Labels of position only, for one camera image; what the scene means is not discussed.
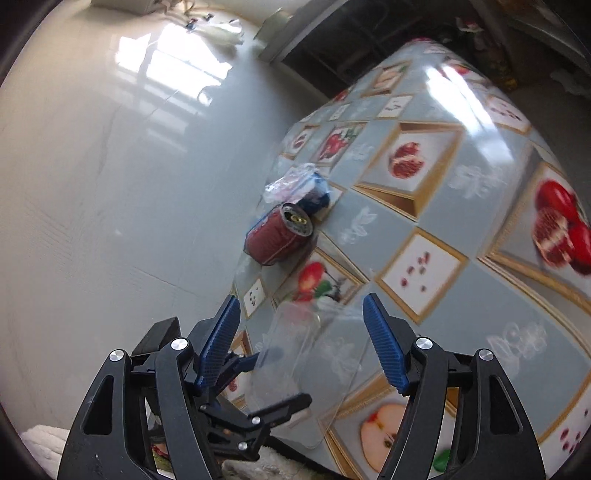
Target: patterned tablecloth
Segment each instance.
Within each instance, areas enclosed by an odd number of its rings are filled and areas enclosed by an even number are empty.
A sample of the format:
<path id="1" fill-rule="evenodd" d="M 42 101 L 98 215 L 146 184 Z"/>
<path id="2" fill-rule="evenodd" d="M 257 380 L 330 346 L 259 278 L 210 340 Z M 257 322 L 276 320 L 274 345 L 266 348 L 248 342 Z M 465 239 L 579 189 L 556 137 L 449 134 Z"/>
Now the patterned tablecloth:
<path id="1" fill-rule="evenodd" d="M 376 292 L 447 350 L 490 348 L 556 471 L 591 424 L 591 247 L 576 196 L 525 115 L 454 53 L 414 41 L 295 124 L 277 153 L 268 181 L 316 163 L 331 203 L 310 248 L 270 267 L 241 257 L 235 349 L 262 349 L 277 304 L 321 261 L 340 302 L 359 307 Z M 261 201 L 253 223 L 269 208 Z M 226 395 L 248 408 L 247 386 L 242 374 Z M 373 480 L 404 403 L 369 348 L 324 441 L 291 445 Z M 450 394 L 437 453 L 454 412 Z"/>

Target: can top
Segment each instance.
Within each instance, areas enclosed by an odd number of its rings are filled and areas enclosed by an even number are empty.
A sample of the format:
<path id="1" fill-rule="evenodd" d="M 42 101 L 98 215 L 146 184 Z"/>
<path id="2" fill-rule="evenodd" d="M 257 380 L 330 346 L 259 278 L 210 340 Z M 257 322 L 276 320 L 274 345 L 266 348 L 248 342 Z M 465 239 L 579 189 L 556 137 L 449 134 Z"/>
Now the can top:
<path id="1" fill-rule="evenodd" d="M 285 226 L 293 233 L 299 236 L 310 236 L 314 229 L 312 220 L 297 205 L 293 203 L 284 203 L 281 205 L 281 218 Z"/>

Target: silver screw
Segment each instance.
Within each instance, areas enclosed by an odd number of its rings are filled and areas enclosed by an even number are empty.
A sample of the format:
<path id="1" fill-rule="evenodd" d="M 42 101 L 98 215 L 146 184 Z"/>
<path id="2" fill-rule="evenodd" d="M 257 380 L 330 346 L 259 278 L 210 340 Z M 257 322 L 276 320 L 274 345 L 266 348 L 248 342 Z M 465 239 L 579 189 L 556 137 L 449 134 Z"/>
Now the silver screw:
<path id="1" fill-rule="evenodd" d="M 485 362 L 490 362 L 495 356 L 492 354 L 490 350 L 483 348 L 478 352 L 478 356 L 482 358 Z"/>
<path id="2" fill-rule="evenodd" d="M 170 346 L 173 348 L 173 350 L 185 350 L 188 344 L 189 342 L 186 338 L 175 338 Z"/>
<path id="3" fill-rule="evenodd" d="M 433 346 L 433 342 L 426 337 L 417 338 L 417 347 L 421 350 L 429 350 Z"/>
<path id="4" fill-rule="evenodd" d="M 123 357 L 125 356 L 125 352 L 123 350 L 113 350 L 110 354 L 109 354 L 109 360 L 111 360 L 112 362 L 118 362 L 119 360 L 121 360 Z"/>

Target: white floor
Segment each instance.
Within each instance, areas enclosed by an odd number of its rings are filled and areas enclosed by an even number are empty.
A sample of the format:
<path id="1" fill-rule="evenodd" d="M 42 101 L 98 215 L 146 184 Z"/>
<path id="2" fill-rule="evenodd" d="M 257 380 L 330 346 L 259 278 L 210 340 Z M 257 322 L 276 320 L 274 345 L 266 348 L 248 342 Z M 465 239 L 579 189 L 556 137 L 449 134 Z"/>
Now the white floor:
<path id="1" fill-rule="evenodd" d="M 64 2 L 0 87 L 0 401 L 68 428 L 100 365 L 230 289 L 273 152 L 319 104 L 245 44 Z"/>

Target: halved pomegranate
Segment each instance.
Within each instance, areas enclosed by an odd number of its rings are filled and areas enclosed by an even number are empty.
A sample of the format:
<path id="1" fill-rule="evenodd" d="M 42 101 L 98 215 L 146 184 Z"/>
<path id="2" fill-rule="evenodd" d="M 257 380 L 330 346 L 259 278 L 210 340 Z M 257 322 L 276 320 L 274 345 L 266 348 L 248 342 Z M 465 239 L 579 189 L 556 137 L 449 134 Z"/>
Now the halved pomegranate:
<path id="1" fill-rule="evenodd" d="M 573 258 L 574 247 L 569 237 L 569 222 L 553 208 L 538 212 L 532 239 L 544 262 L 551 267 L 562 267 Z"/>
<path id="2" fill-rule="evenodd" d="M 388 170 L 397 179 L 409 179 L 414 177 L 425 165 L 425 161 L 416 155 L 405 157 L 390 157 Z"/>

